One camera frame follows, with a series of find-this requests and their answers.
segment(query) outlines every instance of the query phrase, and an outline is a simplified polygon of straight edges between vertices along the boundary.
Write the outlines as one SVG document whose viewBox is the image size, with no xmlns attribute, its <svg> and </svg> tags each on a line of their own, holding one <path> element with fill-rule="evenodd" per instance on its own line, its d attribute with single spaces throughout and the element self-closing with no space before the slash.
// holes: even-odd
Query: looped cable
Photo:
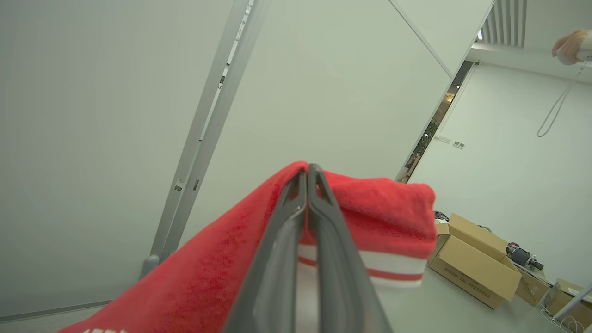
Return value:
<svg viewBox="0 0 592 333">
<path fill-rule="evenodd" d="M 565 98 L 570 93 L 571 86 L 574 84 L 575 79 L 578 77 L 578 75 L 581 74 L 582 71 L 584 71 L 584 67 L 586 66 L 586 63 L 588 63 L 588 62 L 587 61 L 584 62 L 584 64 L 582 65 L 582 67 L 580 68 L 580 70 L 578 71 L 578 73 L 571 80 L 570 84 L 567 86 L 567 88 L 565 90 L 563 90 L 563 92 L 561 93 L 561 95 L 559 96 L 559 98 L 557 98 L 557 100 L 555 101 L 555 103 L 553 104 L 553 106 L 551 107 L 551 109 L 549 110 L 549 113 L 545 117 L 545 121 L 543 121 L 543 123 L 541 124 L 539 130 L 536 132 L 536 136 L 538 136 L 538 137 L 544 137 L 547 133 L 549 133 L 549 130 L 551 130 L 551 127 L 553 127 L 553 123 L 555 122 L 555 119 L 557 119 L 557 116 L 559 115 L 559 111 L 561 111 L 561 107 L 563 106 L 563 102 L 565 101 Z M 553 109 L 555 108 L 555 106 L 557 105 L 557 103 L 559 103 L 559 108 L 557 109 L 557 113 L 555 113 L 555 117 L 553 117 L 553 120 L 551 120 L 551 123 L 549 124 L 549 128 L 547 128 L 547 130 L 543 134 L 541 134 L 540 131 L 543 129 L 543 127 L 545 127 L 545 124 L 546 124 L 547 120 L 549 119 L 549 117 L 551 116 L 551 113 L 553 113 Z"/>
</svg>

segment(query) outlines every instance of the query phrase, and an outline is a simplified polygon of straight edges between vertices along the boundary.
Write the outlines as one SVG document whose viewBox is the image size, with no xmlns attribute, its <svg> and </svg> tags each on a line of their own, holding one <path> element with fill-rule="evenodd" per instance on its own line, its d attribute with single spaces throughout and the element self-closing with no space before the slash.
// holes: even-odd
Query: cardboard box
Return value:
<svg viewBox="0 0 592 333">
<path fill-rule="evenodd" d="M 545 273 L 539 270 L 530 270 L 514 263 L 516 268 L 520 271 L 522 279 L 520 285 L 516 289 L 516 295 L 528 302 L 532 306 L 536 306 L 543 299 L 545 294 L 551 289 L 551 284 L 547 281 Z"/>
<path fill-rule="evenodd" d="M 544 305 L 549 310 L 549 313 L 552 316 L 555 316 L 559 310 L 561 310 L 571 299 L 573 299 L 572 294 L 578 294 L 582 291 L 580 286 L 576 286 L 573 283 L 567 282 L 565 280 L 561 280 L 560 278 L 557 279 L 557 283 L 551 288 L 547 296 L 545 297 Z M 572 316 L 576 321 L 580 322 L 584 329 L 588 328 L 592 324 L 592 303 L 590 303 L 590 298 L 586 297 L 577 303 L 570 311 L 568 311 L 565 316 L 560 317 L 559 320 L 563 320 L 567 316 Z M 568 318 L 564 321 L 564 325 L 566 325 L 571 331 L 576 332 L 582 331 L 582 326 L 576 328 L 575 323 L 569 324 L 571 318 Z"/>
<path fill-rule="evenodd" d="M 436 230 L 432 270 L 492 309 L 512 301 L 522 275 L 506 256 L 506 241 L 456 214 Z"/>
</svg>

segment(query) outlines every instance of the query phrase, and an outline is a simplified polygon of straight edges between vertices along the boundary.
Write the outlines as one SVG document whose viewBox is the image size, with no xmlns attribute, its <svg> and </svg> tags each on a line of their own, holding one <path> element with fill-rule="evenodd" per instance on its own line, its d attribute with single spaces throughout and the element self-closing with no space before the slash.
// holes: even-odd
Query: ceiling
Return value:
<svg viewBox="0 0 592 333">
<path fill-rule="evenodd" d="M 562 65 L 551 56 L 551 48 L 578 29 L 592 29 L 592 0 L 528 0 L 524 48 L 477 42 L 466 58 L 571 79 L 580 67 Z M 577 81 L 592 84 L 592 64 L 588 66 Z"/>
</svg>

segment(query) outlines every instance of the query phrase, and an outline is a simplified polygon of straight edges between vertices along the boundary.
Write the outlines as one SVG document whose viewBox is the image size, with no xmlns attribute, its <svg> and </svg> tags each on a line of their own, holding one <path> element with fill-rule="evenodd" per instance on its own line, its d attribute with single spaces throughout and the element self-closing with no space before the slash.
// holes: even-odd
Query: human hand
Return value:
<svg viewBox="0 0 592 333">
<path fill-rule="evenodd" d="M 582 42 L 588 37 L 592 30 L 575 30 L 573 33 L 559 39 L 553 46 L 553 57 L 559 56 L 561 62 L 567 62 L 566 65 L 573 65 L 582 61 L 575 57 L 580 49 Z"/>
</svg>

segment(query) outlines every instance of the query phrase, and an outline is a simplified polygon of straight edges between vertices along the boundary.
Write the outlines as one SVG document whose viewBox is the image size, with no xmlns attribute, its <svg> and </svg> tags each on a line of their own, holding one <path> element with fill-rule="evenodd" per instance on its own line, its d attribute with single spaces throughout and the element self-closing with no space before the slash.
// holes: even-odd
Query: white metal leg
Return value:
<svg viewBox="0 0 592 333">
<path fill-rule="evenodd" d="M 588 294 L 590 292 L 592 292 L 592 283 L 590 283 L 586 288 L 583 288 L 582 291 L 578 294 L 578 296 L 574 296 L 574 298 L 572 300 L 570 300 L 570 302 L 567 303 L 561 310 L 559 310 L 559 312 L 557 312 L 553 316 L 552 319 L 554 321 L 558 320 L 559 317 L 566 314 L 571 308 L 573 308 L 577 303 L 579 303 L 584 297 L 588 296 Z M 588 327 L 584 331 L 584 333 L 592 333 L 592 325 L 590 325 L 590 327 Z"/>
</svg>

